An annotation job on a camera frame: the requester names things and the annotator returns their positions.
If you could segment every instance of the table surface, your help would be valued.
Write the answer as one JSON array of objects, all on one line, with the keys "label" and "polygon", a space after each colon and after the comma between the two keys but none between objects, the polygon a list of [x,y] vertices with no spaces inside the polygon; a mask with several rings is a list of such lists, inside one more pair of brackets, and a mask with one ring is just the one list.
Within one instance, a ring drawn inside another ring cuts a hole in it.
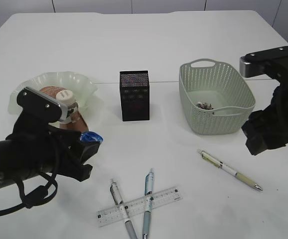
[{"label": "table surface", "polygon": [[[270,102],[278,83],[247,81],[256,110]],[[151,83],[150,121],[122,122],[119,84],[97,84],[85,119],[104,142],[89,159],[91,178],[77,182],[57,177],[58,194],[44,206],[0,218],[0,238],[128,238],[123,222],[99,228],[96,212],[114,205],[110,178],[116,178],[125,201],[143,196],[144,179],[155,171],[154,190],[178,186],[183,200],[154,209],[150,239],[288,238],[288,146],[251,156],[242,131],[196,135],[184,117],[178,83]],[[0,140],[16,119],[6,111],[8,88],[0,88]],[[203,148],[232,165],[264,189],[257,192],[201,159]],[[28,191],[44,183],[27,180]],[[0,190],[0,209],[19,203],[16,186]],[[143,216],[132,218],[141,238]]]},{"label": "table surface", "polygon": [[148,70],[151,82],[176,82],[184,63],[210,58],[239,69],[241,56],[284,45],[247,10],[21,13],[0,28],[0,81],[13,89],[44,72],[74,71],[95,83],[116,83],[120,71]]}]

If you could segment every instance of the white pen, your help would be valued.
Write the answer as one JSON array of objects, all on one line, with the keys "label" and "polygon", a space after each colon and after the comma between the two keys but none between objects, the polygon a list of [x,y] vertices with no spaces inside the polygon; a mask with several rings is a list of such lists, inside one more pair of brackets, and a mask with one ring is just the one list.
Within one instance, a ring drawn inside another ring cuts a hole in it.
[{"label": "white pen", "polygon": [[[153,184],[154,184],[154,173],[153,169],[150,169],[150,172],[145,178],[145,195],[150,195],[153,192]],[[143,220],[143,231],[142,236],[143,239],[148,238],[149,234],[149,225],[150,225],[150,212],[152,207],[152,197],[146,197],[145,203],[145,212],[144,212],[144,220]]]},{"label": "white pen", "polygon": [[200,149],[198,149],[197,152],[200,153],[200,155],[202,156],[203,159],[205,159],[206,161],[214,164],[216,167],[223,169],[224,171],[226,171],[230,175],[233,175],[235,178],[237,178],[241,182],[245,183],[249,187],[251,187],[253,189],[256,189],[258,191],[262,191],[263,190],[262,187],[260,187],[253,180],[251,180],[250,178],[246,177],[244,174],[236,171],[235,169],[231,168],[230,166],[228,166],[227,164],[225,164],[222,161],[218,160],[217,158],[214,158],[209,153],[207,153],[207,152],[205,152],[203,150],[200,150]]},{"label": "white pen", "polygon": [[124,219],[124,222],[125,222],[126,230],[128,231],[128,234],[130,236],[130,239],[138,239],[138,237],[136,236],[133,224],[131,222],[131,219],[129,217],[129,214],[123,205],[124,202],[123,202],[122,196],[120,194],[118,185],[116,184],[114,179],[111,179],[110,191],[111,191],[111,194],[112,194],[112,197],[114,199],[115,204],[120,205],[121,212],[123,212],[123,214],[127,215],[127,218]]}]

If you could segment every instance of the clear plastic ruler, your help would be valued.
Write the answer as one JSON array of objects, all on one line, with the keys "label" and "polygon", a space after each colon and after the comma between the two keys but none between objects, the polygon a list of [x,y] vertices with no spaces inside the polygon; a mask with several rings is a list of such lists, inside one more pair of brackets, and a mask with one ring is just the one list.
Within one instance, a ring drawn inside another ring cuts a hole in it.
[{"label": "clear plastic ruler", "polygon": [[98,211],[97,218],[99,227],[106,226],[111,223],[127,218],[125,210],[121,210],[124,206],[130,217],[141,214],[145,211],[145,203],[147,197],[153,197],[152,209],[164,206],[166,204],[176,202],[182,199],[177,187],[165,189],[163,191],[153,193],[135,200],[123,203],[105,210]]}]

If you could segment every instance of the white jar lid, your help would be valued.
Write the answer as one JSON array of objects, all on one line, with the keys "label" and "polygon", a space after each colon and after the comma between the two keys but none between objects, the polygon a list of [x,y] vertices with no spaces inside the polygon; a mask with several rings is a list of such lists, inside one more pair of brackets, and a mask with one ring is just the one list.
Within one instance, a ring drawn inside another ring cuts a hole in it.
[{"label": "white jar lid", "polygon": [[63,90],[58,92],[55,98],[57,101],[64,103],[67,106],[72,105],[76,101],[73,92],[70,90]]}]

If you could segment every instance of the clear glass bowl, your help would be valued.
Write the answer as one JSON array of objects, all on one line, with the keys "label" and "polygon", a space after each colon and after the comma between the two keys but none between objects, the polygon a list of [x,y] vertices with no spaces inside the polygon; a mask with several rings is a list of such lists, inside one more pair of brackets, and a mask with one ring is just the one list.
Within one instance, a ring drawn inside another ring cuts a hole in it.
[{"label": "clear glass bowl", "polygon": [[80,113],[87,108],[87,99],[97,90],[97,86],[91,80],[81,74],[65,71],[65,72],[47,72],[34,77],[31,80],[22,82],[10,95],[8,112],[11,115],[20,115],[22,107],[16,103],[18,93],[24,88],[30,86],[36,90],[41,90],[46,86],[58,86],[71,90],[79,105]]}]

